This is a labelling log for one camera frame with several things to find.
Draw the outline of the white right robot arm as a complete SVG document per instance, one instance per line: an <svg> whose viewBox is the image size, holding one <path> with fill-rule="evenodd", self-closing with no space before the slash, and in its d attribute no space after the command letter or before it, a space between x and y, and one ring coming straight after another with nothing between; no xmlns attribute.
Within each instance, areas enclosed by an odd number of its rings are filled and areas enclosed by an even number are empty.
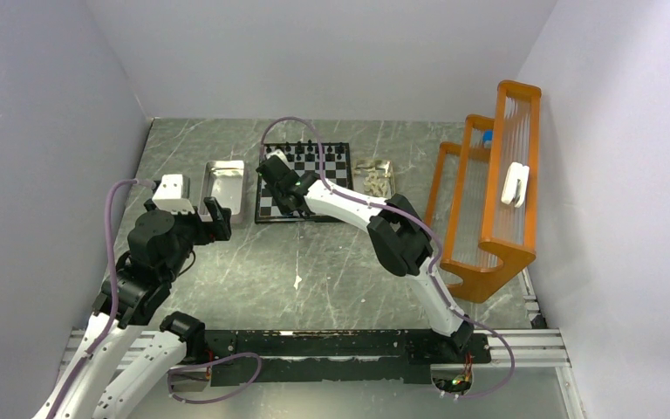
<svg viewBox="0 0 670 419"><path fill-rule="evenodd" d="M474 326L441 279L436 255L441 245L406 197L366 196L319 175L299 175L278 151L266 154L256 171L284 214L327 216L366 232L380 265L410 281L430 328L438 335L438 355L458 361L468 351Z"/></svg>

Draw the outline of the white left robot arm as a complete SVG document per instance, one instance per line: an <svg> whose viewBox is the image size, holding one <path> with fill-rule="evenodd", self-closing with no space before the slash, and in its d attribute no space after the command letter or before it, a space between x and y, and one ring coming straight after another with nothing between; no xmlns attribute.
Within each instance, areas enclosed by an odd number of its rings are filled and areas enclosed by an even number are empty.
<svg viewBox="0 0 670 419"><path fill-rule="evenodd" d="M171 367L205 354L203 322L176 312L124 371L116 371L194 248L231 238L232 211L214 197L187 212L172 212L164 200L144 206L127 236L129 249L114 266L116 276L101 286L79 348L38 418L126 418Z"/></svg>

